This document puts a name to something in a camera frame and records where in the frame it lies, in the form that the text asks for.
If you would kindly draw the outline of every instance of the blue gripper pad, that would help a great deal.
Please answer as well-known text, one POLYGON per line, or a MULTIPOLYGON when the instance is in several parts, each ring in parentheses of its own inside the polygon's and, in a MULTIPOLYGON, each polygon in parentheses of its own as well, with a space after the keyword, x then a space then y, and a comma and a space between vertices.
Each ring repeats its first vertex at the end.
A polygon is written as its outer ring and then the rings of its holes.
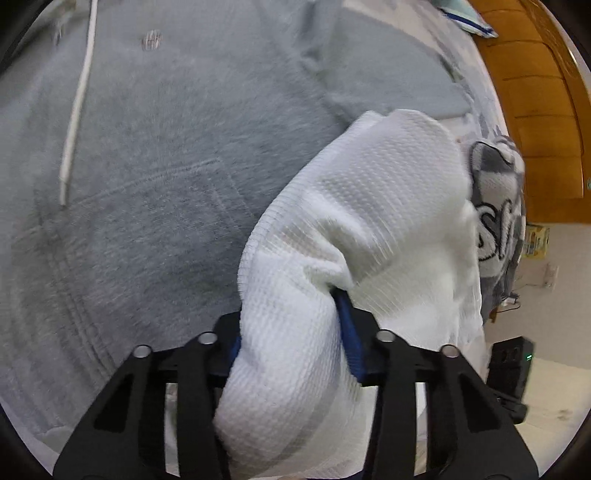
POLYGON ((234 364, 234 360, 236 360, 236 357, 238 356, 238 352, 240 351, 241 346, 242 346, 242 337, 240 335, 238 335, 236 337, 236 340, 234 341, 234 344, 232 345, 232 348, 230 348, 230 351, 228 352, 230 365, 234 364))
POLYGON ((340 338, 345 349, 349 370, 358 382, 363 383, 366 377, 365 351, 362 339, 358 335, 353 322, 353 304, 351 303, 349 294, 339 288, 333 289, 332 296, 339 315, 340 338))

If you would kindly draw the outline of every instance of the orange wooden cabinet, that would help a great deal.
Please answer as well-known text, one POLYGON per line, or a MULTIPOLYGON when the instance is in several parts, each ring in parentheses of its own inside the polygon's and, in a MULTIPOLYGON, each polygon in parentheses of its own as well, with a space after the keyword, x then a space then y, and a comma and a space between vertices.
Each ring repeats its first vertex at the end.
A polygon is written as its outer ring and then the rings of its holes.
POLYGON ((499 34, 476 44, 525 159, 528 220, 591 223, 591 102, 573 56, 538 0, 471 3, 499 34))

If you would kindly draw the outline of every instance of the gray hoodie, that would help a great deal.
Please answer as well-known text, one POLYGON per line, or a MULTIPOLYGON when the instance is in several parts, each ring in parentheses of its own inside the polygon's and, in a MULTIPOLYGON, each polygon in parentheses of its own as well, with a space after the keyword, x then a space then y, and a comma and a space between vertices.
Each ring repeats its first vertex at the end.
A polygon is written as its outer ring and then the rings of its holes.
POLYGON ((433 52, 337 0, 101 0, 63 209, 86 31, 41 30, 0 78, 0 395, 40 439, 134 345, 239 308, 258 218, 361 113, 468 111, 433 52))

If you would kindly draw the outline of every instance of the yellow box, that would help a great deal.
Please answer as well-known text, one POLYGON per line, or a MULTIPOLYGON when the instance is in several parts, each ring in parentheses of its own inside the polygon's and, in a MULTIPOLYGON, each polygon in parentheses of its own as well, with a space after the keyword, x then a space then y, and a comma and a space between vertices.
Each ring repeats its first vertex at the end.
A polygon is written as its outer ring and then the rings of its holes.
POLYGON ((550 239, 550 227, 532 225, 525 227, 525 241, 523 254, 527 258, 545 258, 548 252, 548 241, 550 239))

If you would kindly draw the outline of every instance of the white drawstring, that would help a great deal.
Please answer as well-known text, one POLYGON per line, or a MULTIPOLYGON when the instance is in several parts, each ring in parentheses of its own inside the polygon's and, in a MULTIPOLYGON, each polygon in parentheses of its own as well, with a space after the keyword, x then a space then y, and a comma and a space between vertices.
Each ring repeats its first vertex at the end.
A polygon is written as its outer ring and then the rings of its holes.
POLYGON ((84 56, 84 65, 78 80, 78 88, 74 103, 72 104, 72 113, 70 115, 70 123, 68 125, 68 133, 66 135, 66 143, 64 144, 64 153, 61 157, 60 167, 60 205, 66 206, 68 202, 68 193, 70 189, 70 180, 72 178, 72 164, 74 160, 74 148, 76 146, 76 136, 78 135, 78 127, 80 125, 80 113, 82 111, 82 103, 88 87, 88 77, 90 76, 90 66, 92 65, 92 53, 95 49, 95 31, 96 31, 96 10, 98 0, 91 0, 90 2, 90 18, 88 20, 88 39, 86 40, 86 54, 84 56))

